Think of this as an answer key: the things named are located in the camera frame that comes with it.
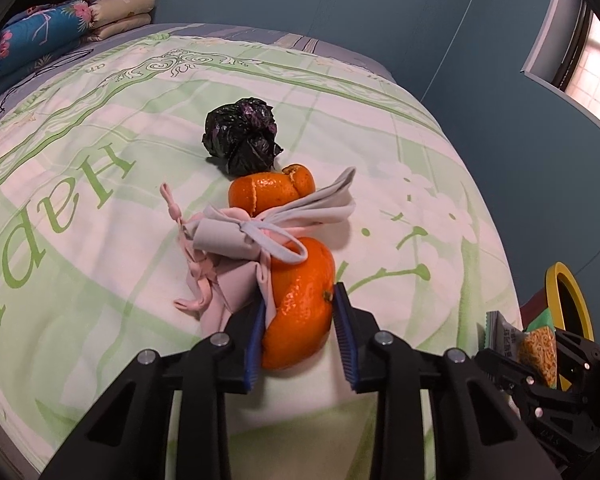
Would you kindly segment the orange mandarin peel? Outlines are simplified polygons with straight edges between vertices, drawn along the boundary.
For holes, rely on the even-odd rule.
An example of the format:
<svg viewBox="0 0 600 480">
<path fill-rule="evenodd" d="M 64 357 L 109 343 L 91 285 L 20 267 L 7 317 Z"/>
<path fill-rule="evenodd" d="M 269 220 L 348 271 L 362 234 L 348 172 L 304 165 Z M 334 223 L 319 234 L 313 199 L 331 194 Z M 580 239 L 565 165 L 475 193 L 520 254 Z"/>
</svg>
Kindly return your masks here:
<svg viewBox="0 0 600 480">
<path fill-rule="evenodd" d="M 272 372 L 312 358 L 332 325 L 334 257 L 316 238 L 302 237 L 300 242 L 308 252 L 302 263 L 271 263 L 275 316 L 263 335 L 261 366 Z"/>
</svg>

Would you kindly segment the green snack packet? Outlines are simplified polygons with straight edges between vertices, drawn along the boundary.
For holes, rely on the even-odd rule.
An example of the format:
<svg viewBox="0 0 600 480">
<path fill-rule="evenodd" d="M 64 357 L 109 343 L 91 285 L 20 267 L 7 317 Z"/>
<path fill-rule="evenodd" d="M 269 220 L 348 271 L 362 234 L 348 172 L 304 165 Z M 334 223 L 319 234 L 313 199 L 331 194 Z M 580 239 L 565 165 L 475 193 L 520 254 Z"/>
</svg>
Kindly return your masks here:
<svg viewBox="0 0 600 480">
<path fill-rule="evenodd" d="M 558 386 L 557 342 L 550 310 L 543 310 L 526 330 L 518 330 L 500 311 L 486 314 L 484 348 L 532 368 L 548 388 Z"/>
</svg>

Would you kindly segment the yellow rimmed trash bin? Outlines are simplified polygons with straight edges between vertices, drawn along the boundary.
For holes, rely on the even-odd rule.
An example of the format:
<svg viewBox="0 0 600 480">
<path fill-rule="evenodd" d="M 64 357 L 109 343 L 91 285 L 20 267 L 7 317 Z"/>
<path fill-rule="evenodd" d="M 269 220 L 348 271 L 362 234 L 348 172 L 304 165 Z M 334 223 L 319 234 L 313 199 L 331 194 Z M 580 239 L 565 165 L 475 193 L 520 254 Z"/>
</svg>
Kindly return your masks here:
<svg viewBox="0 0 600 480">
<path fill-rule="evenodd" d="M 594 344 L 594 330 L 588 306 L 580 286 L 562 262 L 550 266 L 541 289 L 520 308 L 524 330 L 543 310 L 550 310 L 556 342 L 558 364 L 557 390 L 566 391 L 576 378 L 574 366 L 588 366 L 600 352 Z"/>
</svg>

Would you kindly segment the grey pink face mask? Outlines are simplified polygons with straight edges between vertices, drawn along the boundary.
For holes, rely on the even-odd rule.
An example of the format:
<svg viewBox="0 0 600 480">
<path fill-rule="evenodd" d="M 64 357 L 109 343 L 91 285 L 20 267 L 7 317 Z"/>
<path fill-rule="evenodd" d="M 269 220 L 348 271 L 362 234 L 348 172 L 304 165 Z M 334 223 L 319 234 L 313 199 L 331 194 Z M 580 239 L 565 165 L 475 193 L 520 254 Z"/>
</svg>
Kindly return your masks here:
<svg viewBox="0 0 600 480">
<path fill-rule="evenodd" d="M 272 261 L 302 263 L 308 256 L 302 236 L 350 217 L 355 210 L 349 192 L 354 176 L 355 169 L 348 167 L 332 184 L 254 218 L 240 208 L 209 205 L 186 219 L 169 185 L 161 185 L 160 194 L 178 225 L 178 246 L 188 267 L 186 283 L 194 295 L 175 300 L 175 307 L 193 315 L 207 337 L 222 330 L 232 314 L 260 292 L 265 323 L 270 324 L 275 316 Z"/>
</svg>

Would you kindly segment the beige folded blanket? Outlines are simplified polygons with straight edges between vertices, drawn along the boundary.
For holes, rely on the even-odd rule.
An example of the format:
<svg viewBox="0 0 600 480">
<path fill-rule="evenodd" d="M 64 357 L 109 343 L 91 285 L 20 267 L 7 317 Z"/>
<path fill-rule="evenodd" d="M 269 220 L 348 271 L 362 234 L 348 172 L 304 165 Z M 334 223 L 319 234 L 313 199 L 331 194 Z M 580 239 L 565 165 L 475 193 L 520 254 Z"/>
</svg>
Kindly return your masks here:
<svg viewBox="0 0 600 480">
<path fill-rule="evenodd" d="M 99 42 L 151 23 L 156 0 L 96 0 L 83 42 Z"/>
</svg>

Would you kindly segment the blue floral folded blanket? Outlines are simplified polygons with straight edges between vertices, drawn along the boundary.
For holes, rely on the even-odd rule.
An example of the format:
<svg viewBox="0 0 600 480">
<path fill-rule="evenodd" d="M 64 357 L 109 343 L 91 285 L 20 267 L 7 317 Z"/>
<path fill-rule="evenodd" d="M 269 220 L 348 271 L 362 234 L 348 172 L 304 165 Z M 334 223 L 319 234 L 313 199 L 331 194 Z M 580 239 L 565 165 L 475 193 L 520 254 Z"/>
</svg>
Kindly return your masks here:
<svg viewBox="0 0 600 480">
<path fill-rule="evenodd" d="M 76 48 L 91 20 L 85 0 L 39 6 L 9 20 L 0 30 L 0 95 Z"/>
</svg>

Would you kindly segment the window with brown frame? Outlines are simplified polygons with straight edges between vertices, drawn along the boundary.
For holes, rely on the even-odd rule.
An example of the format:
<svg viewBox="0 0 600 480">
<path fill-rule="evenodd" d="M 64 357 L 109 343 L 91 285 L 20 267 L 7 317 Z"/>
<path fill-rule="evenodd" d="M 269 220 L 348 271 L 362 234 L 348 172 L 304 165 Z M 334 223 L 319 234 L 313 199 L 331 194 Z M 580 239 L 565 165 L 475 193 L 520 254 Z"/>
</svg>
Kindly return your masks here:
<svg viewBox="0 0 600 480">
<path fill-rule="evenodd" d="M 600 127 L 600 19 L 585 0 L 550 0 L 521 73 Z"/>
</svg>

